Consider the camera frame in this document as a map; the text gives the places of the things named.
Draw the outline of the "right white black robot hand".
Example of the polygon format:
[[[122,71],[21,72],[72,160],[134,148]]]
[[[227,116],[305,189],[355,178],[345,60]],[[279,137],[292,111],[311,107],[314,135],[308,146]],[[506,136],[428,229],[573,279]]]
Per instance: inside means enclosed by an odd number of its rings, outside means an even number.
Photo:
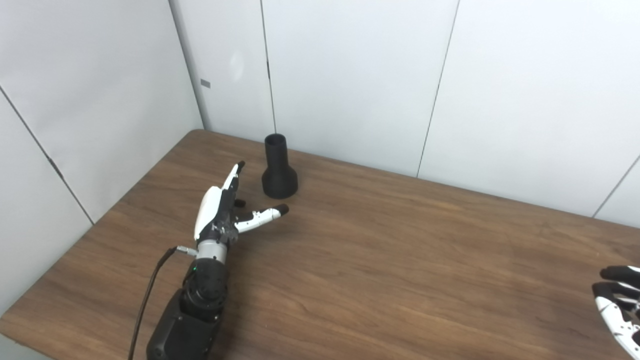
[[[619,346],[640,358],[640,269],[611,265],[599,271],[602,281],[592,284],[599,315]]]

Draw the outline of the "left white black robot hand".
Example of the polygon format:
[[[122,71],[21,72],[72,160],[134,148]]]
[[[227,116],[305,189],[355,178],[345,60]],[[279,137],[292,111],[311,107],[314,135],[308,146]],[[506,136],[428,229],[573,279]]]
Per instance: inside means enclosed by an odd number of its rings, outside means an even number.
[[[239,176],[245,164],[244,161],[235,164],[222,187],[210,187],[202,198],[194,228],[194,241],[198,247],[206,242],[228,246],[238,240],[239,234],[261,227],[290,212],[288,205],[281,203],[275,207],[235,214],[236,208],[246,205],[246,202],[237,198]]]

